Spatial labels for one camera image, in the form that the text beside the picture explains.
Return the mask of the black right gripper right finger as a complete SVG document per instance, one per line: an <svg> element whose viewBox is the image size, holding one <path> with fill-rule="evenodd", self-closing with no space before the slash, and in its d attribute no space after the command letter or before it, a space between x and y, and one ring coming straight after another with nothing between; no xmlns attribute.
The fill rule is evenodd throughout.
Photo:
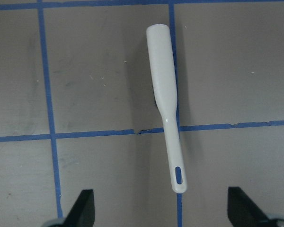
<svg viewBox="0 0 284 227"><path fill-rule="evenodd" d="M284 218L270 218L240 188L228 188L227 216L234 227L284 227Z"/></svg>

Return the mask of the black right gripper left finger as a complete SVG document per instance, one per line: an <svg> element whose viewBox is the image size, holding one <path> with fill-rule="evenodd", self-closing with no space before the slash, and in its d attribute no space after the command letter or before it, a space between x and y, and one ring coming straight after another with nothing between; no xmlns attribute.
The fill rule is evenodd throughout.
<svg viewBox="0 0 284 227"><path fill-rule="evenodd" d="M82 190L65 218L52 219L45 227L92 227L95 223L94 191Z"/></svg>

